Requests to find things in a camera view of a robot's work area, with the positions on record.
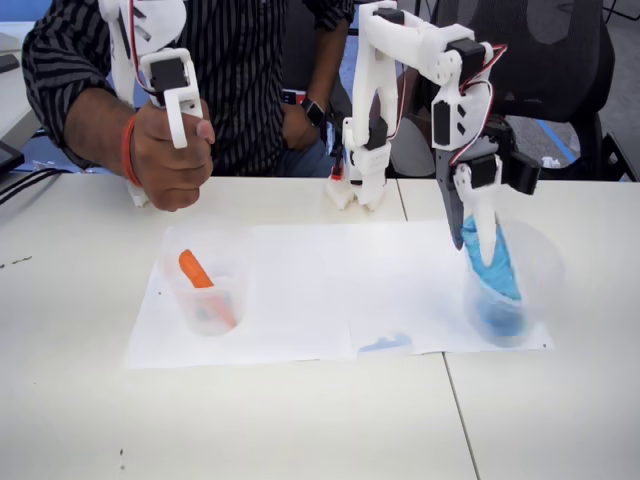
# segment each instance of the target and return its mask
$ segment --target clear plastic cup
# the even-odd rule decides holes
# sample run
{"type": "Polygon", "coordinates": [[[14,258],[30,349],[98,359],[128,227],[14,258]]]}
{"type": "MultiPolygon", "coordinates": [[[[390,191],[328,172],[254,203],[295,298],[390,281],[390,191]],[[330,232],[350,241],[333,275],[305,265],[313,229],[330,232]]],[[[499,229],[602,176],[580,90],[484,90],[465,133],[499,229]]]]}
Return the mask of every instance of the clear plastic cup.
{"type": "Polygon", "coordinates": [[[491,343],[522,344],[536,323],[562,298],[564,265],[553,243],[538,230],[519,222],[501,224],[522,300],[515,301],[489,287],[469,265],[464,308],[468,320],[491,343]]]}
{"type": "Polygon", "coordinates": [[[188,326],[200,335],[223,335],[245,313],[251,265],[250,233],[215,216],[198,217],[173,227],[160,252],[160,267],[188,326]],[[191,250],[213,283],[195,288],[180,268],[191,250]]]}

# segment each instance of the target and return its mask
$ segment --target desk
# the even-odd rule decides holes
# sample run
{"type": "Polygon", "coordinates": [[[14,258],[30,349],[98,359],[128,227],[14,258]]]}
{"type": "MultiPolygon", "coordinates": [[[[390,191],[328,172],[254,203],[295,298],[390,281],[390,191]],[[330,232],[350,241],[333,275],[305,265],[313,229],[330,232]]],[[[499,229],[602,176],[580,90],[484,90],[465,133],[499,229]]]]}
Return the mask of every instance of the desk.
{"type": "Polygon", "coordinates": [[[125,369],[167,226],[405,221],[395,181],[374,214],[337,211],[323,182],[213,178],[168,214],[121,179],[69,175],[5,204],[0,478],[475,480],[442,355],[125,369]]]}
{"type": "MultiPolygon", "coordinates": [[[[0,22],[0,32],[20,38],[33,28],[34,22],[0,22]]],[[[22,59],[21,52],[12,52],[22,59]]],[[[21,149],[40,128],[40,122],[27,100],[22,69],[0,74],[0,141],[21,149]]]]}
{"type": "MultiPolygon", "coordinates": [[[[444,218],[435,182],[399,185],[409,221],[444,218]]],[[[557,245],[567,306],[553,352],[446,355],[480,478],[637,479],[640,185],[505,188],[498,205],[557,245]]]]}

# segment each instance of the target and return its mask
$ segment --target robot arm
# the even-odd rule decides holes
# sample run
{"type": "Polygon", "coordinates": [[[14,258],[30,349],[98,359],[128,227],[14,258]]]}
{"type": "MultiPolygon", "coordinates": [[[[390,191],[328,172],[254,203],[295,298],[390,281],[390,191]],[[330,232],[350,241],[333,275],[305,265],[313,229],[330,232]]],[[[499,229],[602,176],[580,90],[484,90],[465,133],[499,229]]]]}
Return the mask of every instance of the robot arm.
{"type": "Polygon", "coordinates": [[[380,201],[389,140],[398,126],[395,62],[400,61],[440,86],[431,104],[432,138],[452,239],[462,248],[466,207],[476,217],[482,259],[489,265],[496,242],[494,200],[503,168],[499,145],[481,134],[492,101],[489,74],[504,49],[495,54],[490,44],[477,43],[468,28],[435,27],[398,10],[395,1],[362,5],[359,18],[353,117],[344,122],[344,166],[339,172],[334,169],[329,195],[339,208],[354,197],[370,209],[380,201]],[[370,121],[376,91],[381,118],[370,121]]]}
{"type": "Polygon", "coordinates": [[[133,106],[136,81],[152,102],[166,108],[175,148],[187,139],[182,114],[202,118],[195,68],[189,51],[165,48],[182,32],[184,0],[99,0],[111,36],[111,68],[118,97],[133,106]],[[142,85],[140,69],[146,85],[142,85]]]}

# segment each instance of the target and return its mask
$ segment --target smartwatch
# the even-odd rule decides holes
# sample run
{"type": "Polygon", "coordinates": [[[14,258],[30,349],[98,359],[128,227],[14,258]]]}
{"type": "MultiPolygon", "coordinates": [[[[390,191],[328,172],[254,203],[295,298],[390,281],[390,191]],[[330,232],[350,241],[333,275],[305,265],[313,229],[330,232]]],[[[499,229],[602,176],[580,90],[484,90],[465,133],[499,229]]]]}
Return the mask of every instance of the smartwatch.
{"type": "Polygon", "coordinates": [[[319,127],[324,120],[324,110],[313,100],[310,100],[309,97],[304,97],[302,101],[302,108],[307,112],[307,117],[311,120],[311,124],[314,127],[319,127]]]}

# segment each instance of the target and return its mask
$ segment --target paper sheet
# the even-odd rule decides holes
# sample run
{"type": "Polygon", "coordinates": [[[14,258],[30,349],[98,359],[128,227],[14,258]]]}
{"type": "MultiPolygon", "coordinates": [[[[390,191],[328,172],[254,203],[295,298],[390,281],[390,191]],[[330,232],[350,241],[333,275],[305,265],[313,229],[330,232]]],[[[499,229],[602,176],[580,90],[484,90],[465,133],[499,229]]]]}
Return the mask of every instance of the paper sheet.
{"type": "MultiPolygon", "coordinates": [[[[129,343],[130,368],[256,364],[503,350],[466,320],[464,253],[445,222],[262,226],[240,325],[193,333],[157,266],[129,343]]],[[[553,348],[537,324],[517,349],[553,348]]]]}

